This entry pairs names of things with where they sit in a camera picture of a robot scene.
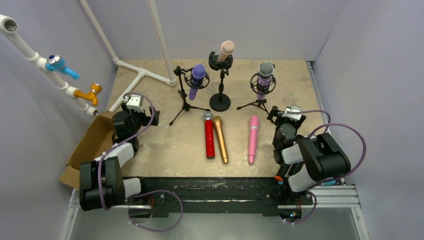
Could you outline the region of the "pink glitter microphone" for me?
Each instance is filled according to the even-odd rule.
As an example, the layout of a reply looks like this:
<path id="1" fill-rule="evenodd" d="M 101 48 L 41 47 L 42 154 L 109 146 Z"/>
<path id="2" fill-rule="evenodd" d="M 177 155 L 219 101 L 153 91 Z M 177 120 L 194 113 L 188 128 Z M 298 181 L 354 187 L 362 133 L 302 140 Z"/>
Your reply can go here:
<path id="1" fill-rule="evenodd" d="M 248 163 L 254 164 L 257 149 L 257 136 L 260 120 L 257 115 L 253 115 L 249 121 L 249 142 L 248 142 Z"/>

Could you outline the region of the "tripod shock mount stand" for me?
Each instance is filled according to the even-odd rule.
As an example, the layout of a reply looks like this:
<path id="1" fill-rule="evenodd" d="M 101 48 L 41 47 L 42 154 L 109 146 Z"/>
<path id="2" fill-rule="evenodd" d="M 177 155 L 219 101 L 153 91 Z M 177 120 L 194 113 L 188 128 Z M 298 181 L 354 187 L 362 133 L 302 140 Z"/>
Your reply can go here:
<path id="1" fill-rule="evenodd" d="M 256 94 L 256 100 L 245 105 L 238 106 L 236 109 L 241 110 L 247 106 L 254 106 L 269 114 L 266 107 L 266 95 L 272 93 L 276 87 L 275 76 L 272 73 L 270 75 L 263 75 L 260 72 L 257 72 L 251 77 L 249 84 L 251 90 Z"/>
<path id="2" fill-rule="evenodd" d="M 179 115 L 182 112 L 188 112 L 191 109 L 210 111 L 210 109 L 208 109 L 208 108 L 193 106 L 190 103 L 188 103 L 188 101 L 187 101 L 187 98 L 189 99 L 189 93 L 190 93 L 190 89 L 191 89 L 191 86 L 192 86 L 191 85 L 191 73 L 192 73 L 191 70 L 192 69 L 193 69 L 193 67 L 185 69 L 185 68 L 182 68 L 181 66 L 177 66 L 173 70 L 173 73 L 178 77 L 178 80 L 179 80 L 180 90 L 178 91 L 178 94 L 181 97 L 183 104 L 182 104 L 181 110 L 177 113 L 177 115 L 174 117 L 174 119 L 169 123 L 169 126 L 172 126 L 174 124 L 174 122 L 176 121 L 176 119 L 179 117 Z M 206 75 L 205 75 L 201 85 L 198 86 L 198 90 L 205 89 L 209 85 L 209 83 L 210 83 L 210 76 L 206 71 Z"/>

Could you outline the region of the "brown cardboard box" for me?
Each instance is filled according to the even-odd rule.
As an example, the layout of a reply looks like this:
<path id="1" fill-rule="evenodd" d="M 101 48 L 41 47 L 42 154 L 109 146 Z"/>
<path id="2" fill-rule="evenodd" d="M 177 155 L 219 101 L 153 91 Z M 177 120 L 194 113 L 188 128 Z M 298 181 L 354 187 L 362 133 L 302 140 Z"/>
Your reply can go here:
<path id="1" fill-rule="evenodd" d="M 100 157 L 113 145 L 112 135 L 115 132 L 113 115 L 113 112 L 105 111 L 93 119 L 71 154 L 66 168 L 59 177 L 60 182 L 79 189 L 81 163 Z"/>

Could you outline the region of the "purple glitter microphone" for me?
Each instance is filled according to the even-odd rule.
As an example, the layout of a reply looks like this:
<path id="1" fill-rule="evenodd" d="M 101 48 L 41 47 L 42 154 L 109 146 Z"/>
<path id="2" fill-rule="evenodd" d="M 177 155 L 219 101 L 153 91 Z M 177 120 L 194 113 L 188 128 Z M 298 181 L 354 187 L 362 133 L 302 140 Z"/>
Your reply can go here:
<path id="1" fill-rule="evenodd" d="M 269 92 L 270 82 L 272 75 L 275 70 L 275 65 L 270 61 L 262 62 L 258 67 L 258 79 L 257 79 L 257 98 L 263 100 L 265 98 L 265 93 Z"/>

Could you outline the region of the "round base shock mount stand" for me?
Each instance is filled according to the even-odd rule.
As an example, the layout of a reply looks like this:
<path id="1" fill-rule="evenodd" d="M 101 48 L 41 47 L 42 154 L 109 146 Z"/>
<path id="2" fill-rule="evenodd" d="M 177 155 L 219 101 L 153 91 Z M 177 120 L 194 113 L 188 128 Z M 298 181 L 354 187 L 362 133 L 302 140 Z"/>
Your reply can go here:
<path id="1" fill-rule="evenodd" d="M 208 64 L 212 70 L 220 72 L 218 93 L 211 96 L 209 106 L 216 112 L 224 112 L 231 106 L 231 99 L 224 94 L 224 78 L 229 75 L 229 69 L 233 65 L 233 56 L 230 54 L 226 60 L 218 62 L 218 55 L 211 51 L 208 56 Z"/>

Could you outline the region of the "gold metallic microphone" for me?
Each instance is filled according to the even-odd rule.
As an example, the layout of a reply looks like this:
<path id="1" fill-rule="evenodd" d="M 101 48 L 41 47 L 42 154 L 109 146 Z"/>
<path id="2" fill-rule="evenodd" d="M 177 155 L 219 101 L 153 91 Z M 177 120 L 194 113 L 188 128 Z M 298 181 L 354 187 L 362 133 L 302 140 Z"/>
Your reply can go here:
<path id="1" fill-rule="evenodd" d="M 223 164 L 226 165 L 229 163 L 229 155 L 228 155 L 228 150 L 227 150 L 227 145 L 226 145 L 226 140 L 224 135 L 223 120 L 220 116 L 217 115 L 213 117 L 212 121 L 213 121 L 214 130 L 217 136 L 217 140 L 218 140 L 221 159 Z"/>

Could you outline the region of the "plain black microphone orange end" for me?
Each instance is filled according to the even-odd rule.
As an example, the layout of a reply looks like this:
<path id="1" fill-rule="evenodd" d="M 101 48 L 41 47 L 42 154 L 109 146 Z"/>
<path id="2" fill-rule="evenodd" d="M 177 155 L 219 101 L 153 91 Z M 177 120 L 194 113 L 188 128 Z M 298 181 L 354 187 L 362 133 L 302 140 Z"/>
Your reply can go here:
<path id="1" fill-rule="evenodd" d="M 281 163 L 279 165 L 279 169 L 278 169 L 277 173 L 274 176 L 274 179 L 277 182 L 282 182 L 283 181 L 283 178 L 285 177 L 285 175 L 286 175 L 287 171 L 289 170 L 289 168 L 290 168 L 290 165 L 289 164 Z"/>

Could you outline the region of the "red glitter microphone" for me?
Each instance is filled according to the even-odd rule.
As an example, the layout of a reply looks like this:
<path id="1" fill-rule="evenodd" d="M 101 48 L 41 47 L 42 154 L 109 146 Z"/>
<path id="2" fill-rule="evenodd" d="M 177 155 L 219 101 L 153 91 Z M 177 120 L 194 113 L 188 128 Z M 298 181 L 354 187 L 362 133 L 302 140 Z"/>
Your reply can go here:
<path id="1" fill-rule="evenodd" d="M 214 123 L 213 114 L 206 111 L 203 114 L 204 120 L 204 135 L 205 135 L 205 152 L 207 159 L 215 158 L 215 141 L 214 141 Z"/>

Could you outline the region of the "violet plastic microphone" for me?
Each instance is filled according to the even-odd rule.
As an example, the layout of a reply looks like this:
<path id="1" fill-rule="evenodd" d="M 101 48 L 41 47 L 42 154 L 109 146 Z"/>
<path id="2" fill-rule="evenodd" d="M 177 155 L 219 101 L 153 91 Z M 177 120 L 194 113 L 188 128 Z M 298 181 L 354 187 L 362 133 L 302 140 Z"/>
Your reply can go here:
<path id="1" fill-rule="evenodd" d="M 204 77 L 206 76 L 206 68 L 203 64 L 196 64 L 191 70 L 191 87 L 188 95 L 189 100 L 194 100 L 197 92 L 198 86 L 203 82 Z"/>

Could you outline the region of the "cream peach plastic microphone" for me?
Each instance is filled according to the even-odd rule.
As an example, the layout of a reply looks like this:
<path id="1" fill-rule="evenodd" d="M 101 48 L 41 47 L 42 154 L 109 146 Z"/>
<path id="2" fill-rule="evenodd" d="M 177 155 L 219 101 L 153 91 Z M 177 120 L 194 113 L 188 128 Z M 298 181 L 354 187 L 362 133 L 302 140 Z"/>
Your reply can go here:
<path id="1" fill-rule="evenodd" d="M 235 44 L 231 40 L 224 41 L 220 46 L 220 53 L 217 57 L 216 62 L 221 63 L 227 60 L 227 58 L 232 55 L 235 49 Z"/>

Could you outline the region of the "blue glitter microphone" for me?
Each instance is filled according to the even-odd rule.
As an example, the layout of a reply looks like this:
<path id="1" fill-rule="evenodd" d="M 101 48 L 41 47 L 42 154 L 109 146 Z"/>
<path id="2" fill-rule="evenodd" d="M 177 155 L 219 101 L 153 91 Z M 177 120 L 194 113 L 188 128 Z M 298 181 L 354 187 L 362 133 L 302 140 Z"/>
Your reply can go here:
<path id="1" fill-rule="evenodd" d="M 335 185 L 337 183 L 337 181 L 336 180 L 330 180 L 330 181 L 327 181 L 327 182 L 323 182 L 322 183 L 322 186 L 333 186 L 333 185 Z"/>

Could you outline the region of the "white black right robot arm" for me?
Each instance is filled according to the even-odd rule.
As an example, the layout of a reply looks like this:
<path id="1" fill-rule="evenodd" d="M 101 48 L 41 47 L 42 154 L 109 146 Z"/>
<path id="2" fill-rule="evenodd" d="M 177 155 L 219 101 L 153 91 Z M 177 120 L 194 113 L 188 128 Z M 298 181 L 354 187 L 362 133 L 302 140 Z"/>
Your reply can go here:
<path id="1" fill-rule="evenodd" d="M 280 110 L 273 106 L 267 119 L 275 125 L 273 157 L 279 165 L 274 179 L 289 193 L 301 193 L 313 185 L 351 170 L 351 163 L 330 133 L 303 136 L 298 133 L 306 116 L 300 107 Z"/>

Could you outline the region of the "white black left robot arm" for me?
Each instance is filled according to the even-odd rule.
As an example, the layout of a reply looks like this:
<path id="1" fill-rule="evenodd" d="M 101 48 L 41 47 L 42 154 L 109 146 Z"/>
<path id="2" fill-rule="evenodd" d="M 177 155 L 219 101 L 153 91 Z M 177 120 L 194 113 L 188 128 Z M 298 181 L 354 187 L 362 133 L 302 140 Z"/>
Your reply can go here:
<path id="1" fill-rule="evenodd" d="M 103 151 L 100 156 L 80 165 L 79 203 L 84 211 L 122 205 L 125 200 L 142 192 L 139 177 L 124 178 L 122 166 L 139 150 L 139 139 L 135 136 L 141 127 L 157 126 L 160 111 L 149 107 L 135 111 L 121 104 L 121 111 L 114 113 L 111 122 L 112 151 Z"/>

